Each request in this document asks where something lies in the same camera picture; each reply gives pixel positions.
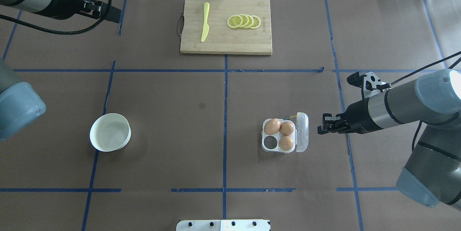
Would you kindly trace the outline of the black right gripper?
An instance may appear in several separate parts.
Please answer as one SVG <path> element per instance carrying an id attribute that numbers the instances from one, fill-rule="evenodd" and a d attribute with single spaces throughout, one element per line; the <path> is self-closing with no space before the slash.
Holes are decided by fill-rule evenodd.
<path id="1" fill-rule="evenodd" d="M 317 127 L 317 133 L 320 135 L 327 133 L 349 133 L 349 123 L 344 119 L 344 114 L 322 114 L 322 126 Z"/>

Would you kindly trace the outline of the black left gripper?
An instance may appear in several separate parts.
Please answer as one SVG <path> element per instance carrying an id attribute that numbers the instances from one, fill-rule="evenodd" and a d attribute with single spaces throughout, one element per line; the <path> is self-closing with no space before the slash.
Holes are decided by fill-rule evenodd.
<path id="1" fill-rule="evenodd" d="M 108 3 L 99 0 L 83 0 L 83 6 L 80 8 L 80 15 L 93 19 L 101 19 L 114 23 L 120 23 L 121 10 Z"/>

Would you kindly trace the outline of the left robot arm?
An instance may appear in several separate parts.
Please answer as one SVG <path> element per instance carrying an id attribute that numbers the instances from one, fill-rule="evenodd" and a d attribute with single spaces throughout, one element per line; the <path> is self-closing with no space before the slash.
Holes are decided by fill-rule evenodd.
<path id="1" fill-rule="evenodd" d="M 19 16 L 1 15 L 1 20 L 26 26 L 40 32 L 70 36 L 91 31 L 102 21 L 120 23 L 122 11 L 113 0 L 1 0 L 1 6 L 45 18 L 63 21 L 81 15 L 95 22 L 86 28 L 71 31 L 53 30 L 23 21 Z M 44 101 L 33 87 L 23 80 L 1 58 L 0 138 L 5 141 L 41 117 L 47 110 Z"/>

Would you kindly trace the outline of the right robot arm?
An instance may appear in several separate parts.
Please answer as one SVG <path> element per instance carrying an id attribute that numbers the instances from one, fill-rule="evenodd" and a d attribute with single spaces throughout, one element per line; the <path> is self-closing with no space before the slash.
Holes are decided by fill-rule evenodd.
<path id="1" fill-rule="evenodd" d="M 414 122 L 425 124 L 421 136 L 413 138 L 396 187 L 423 206 L 444 203 L 460 210 L 460 72 L 438 70 L 397 86 L 373 72 L 356 72 L 347 81 L 361 88 L 362 99 L 343 113 L 323 114 L 318 133 L 367 134 Z"/>

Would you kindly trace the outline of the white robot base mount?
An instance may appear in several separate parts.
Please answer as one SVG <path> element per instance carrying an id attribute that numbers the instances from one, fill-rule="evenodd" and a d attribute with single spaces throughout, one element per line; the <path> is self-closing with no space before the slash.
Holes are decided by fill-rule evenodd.
<path id="1" fill-rule="evenodd" d="M 184 220 L 176 231 L 271 231 L 270 220 L 265 219 L 209 219 Z"/>

